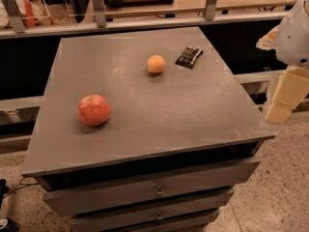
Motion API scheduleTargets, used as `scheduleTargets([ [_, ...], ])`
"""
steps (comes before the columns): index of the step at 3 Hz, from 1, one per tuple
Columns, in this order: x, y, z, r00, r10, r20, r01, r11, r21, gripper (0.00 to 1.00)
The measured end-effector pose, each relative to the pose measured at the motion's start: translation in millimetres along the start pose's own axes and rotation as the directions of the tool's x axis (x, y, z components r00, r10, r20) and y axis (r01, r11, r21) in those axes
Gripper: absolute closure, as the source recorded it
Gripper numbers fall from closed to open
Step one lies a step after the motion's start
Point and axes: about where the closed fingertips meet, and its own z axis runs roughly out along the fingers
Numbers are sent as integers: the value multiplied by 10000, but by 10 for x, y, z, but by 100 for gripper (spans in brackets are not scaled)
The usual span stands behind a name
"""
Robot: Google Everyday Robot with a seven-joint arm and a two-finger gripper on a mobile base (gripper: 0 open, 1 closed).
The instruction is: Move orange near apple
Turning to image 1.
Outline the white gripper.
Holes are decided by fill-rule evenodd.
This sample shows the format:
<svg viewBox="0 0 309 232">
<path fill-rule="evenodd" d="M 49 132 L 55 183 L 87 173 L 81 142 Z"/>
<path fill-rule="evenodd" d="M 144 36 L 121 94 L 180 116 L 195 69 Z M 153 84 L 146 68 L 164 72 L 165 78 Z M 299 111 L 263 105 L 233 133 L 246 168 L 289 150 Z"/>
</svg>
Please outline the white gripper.
<svg viewBox="0 0 309 232">
<path fill-rule="evenodd" d="M 309 0 L 298 0 L 279 27 L 275 26 L 256 43 L 261 50 L 276 47 L 276 57 L 290 66 L 279 75 L 265 121 L 283 125 L 293 110 L 309 94 Z"/>
</svg>

